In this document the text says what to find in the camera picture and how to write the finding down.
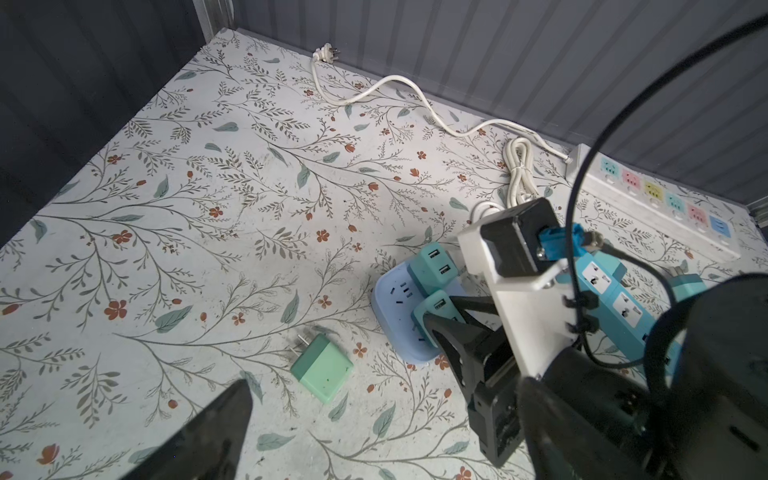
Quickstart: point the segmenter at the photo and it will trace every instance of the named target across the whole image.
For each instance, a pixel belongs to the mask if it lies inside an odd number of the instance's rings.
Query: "red flower print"
[[[357,343],[357,348],[352,351],[353,355],[357,355],[358,357],[362,358],[363,355],[368,351],[368,349],[364,346],[362,346],[362,343]]]
[[[468,468],[462,467],[462,469],[459,470],[459,474],[456,475],[456,480],[466,480],[467,478],[472,478],[472,472],[470,472]]]
[[[58,445],[53,444],[44,447],[43,452],[40,454],[40,458],[38,458],[38,463],[40,465],[48,465],[49,463],[53,463],[53,461],[56,459],[56,455],[58,455]]]
[[[13,312],[15,312],[16,310],[18,310],[18,308],[19,308],[20,306],[21,306],[21,305],[19,305],[18,303],[12,303],[11,305],[8,305],[7,307],[5,307],[5,308],[2,310],[2,314],[3,314],[3,315],[10,315],[11,313],[13,313]]]
[[[133,234],[132,233],[128,233],[128,230],[123,230],[120,233],[116,233],[115,235],[112,235],[112,240],[117,245],[120,245],[121,243],[128,243],[128,242],[130,242],[132,236],[133,236]]]
[[[114,320],[118,317],[125,318],[125,316],[128,314],[128,310],[125,308],[125,304],[125,300],[120,300],[120,302],[117,300],[112,300],[109,303],[109,306],[104,309],[104,313],[109,317],[110,320]]]
[[[323,298],[322,298],[322,299],[320,299],[320,300],[317,300],[317,303],[318,303],[318,304],[319,304],[319,305],[320,305],[322,308],[324,308],[324,309],[325,309],[325,308],[328,308],[329,306],[331,306],[331,303],[333,303],[333,302],[331,302],[330,300],[328,300],[328,296],[327,296],[327,295],[323,295]]]
[[[439,365],[441,370],[449,369],[451,368],[451,364],[448,363],[448,357],[446,357],[444,354],[440,354],[435,359],[435,365]]]

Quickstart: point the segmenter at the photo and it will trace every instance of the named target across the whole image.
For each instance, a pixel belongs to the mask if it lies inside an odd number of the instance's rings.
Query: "black cable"
[[[648,85],[637,97],[635,97],[626,107],[624,107],[624,109],[621,110],[621,112],[619,112],[619,114],[616,115],[616,117],[614,117],[614,119],[611,120],[608,126],[600,133],[597,140],[594,141],[592,148],[589,150],[589,153],[587,153],[587,157],[584,159],[584,163],[581,165],[578,173],[576,174],[573,188],[571,190],[571,196],[568,198],[568,208],[565,211],[565,253],[566,253],[566,257],[568,258],[568,270],[571,275],[571,283],[573,284],[573,288],[574,288],[574,302],[575,302],[575,308],[576,308],[577,327],[581,327],[584,324],[584,312],[582,311],[582,307],[581,307],[581,301],[582,301],[581,291],[579,290],[579,287],[578,287],[576,262],[574,260],[574,243],[573,243],[574,214],[576,211],[576,200],[578,198],[579,191],[581,190],[581,185],[584,183],[584,177],[587,176],[587,171],[589,170],[589,166],[592,164],[592,161],[594,160],[598,151],[600,151],[600,149],[605,145],[608,138],[610,138],[611,135],[613,135],[614,132],[638,108],[640,108],[646,101],[648,101],[649,98],[653,97],[659,90],[661,90],[667,84],[672,82],[672,80],[679,77],[681,74],[683,74],[685,71],[692,68],[694,65],[702,62],[706,58],[709,58],[711,55],[722,50],[728,45],[731,45],[734,42],[739,41],[741,38],[751,35],[756,31],[762,30],[767,25],[768,25],[768,14],[761,15],[755,18],[754,20],[751,20],[739,27],[734,28],[729,32],[726,32],[720,37],[715,38],[710,43],[704,45],[702,48],[699,48],[694,53],[688,55],[686,58],[679,61],[676,65],[674,65],[672,68],[670,68],[665,73],[663,73],[659,78],[657,78],[652,84]],[[674,301],[674,296],[670,296],[670,301],[672,302]],[[588,356],[590,356],[589,345],[587,344],[587,341],[586,341],[587,340],[586,334],[582,333],[582,336],[583,336],[582,340],[584,342],[584,350],[588,352]],[[590,358],[593,361],[596,360],[594,356],[590,356]],[[601,363],[604,364],[604,362],[599,362],[599,360],[596,363],[598,365],[600,365]],[[616,367],[613,364],[605,364],[605,365],[611,365],[612,368],[624,368],[624,367]]]

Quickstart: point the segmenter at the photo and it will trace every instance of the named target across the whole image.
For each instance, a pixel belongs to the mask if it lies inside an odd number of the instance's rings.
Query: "teal socket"
[[[462,317],[462,314],[458,312],[456,307],[453,305],[453,302],[451,301],[451,297],[446,292],[438,290],[432,295],[426,297],[424,301],[422,301],[418,306],[416,306],[415,309],[413,309],[411,318],[421,331],[424,339],[430,342],[434,347],[437,347],[437,342],[432,338],[432,335],[429,334],[424,327],[424,314],[427,312],[434,313],[435,315],[446,319],[455,320],[456,322],[466,323],[464,321],[464,317]]]
[[[424,296],[442,290],[458,276],[458,268],[437,242],[422,248],[411,260],[408,271]]]

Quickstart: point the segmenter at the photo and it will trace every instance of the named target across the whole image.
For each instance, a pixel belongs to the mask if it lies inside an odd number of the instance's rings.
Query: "blue connector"
[[[560,260],[565,258],[565,228],[548,228],[538,235],[541,248],[544,249],[546,260]],[[587,243],[587,234],[584,228],[574,223],[574,257],[581,257],[587,250],[583,247]]]

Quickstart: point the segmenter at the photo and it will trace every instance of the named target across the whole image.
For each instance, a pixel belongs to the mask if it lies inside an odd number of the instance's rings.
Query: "white mounting plate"
[[[574,321],[574,310],[563,302],[565,297],[573,298],[573,287],[570,283],[554,283],[547,288],[568,268],[568,262],[561,259],[539,276],[502,278],[480,237],[480,226],[497,215],[483,217],[464,229],[458,234],[458,243],[467,271],[483,275],[488,283],[521,374],[543,376],[552,360],[576,340],[567,327]]]

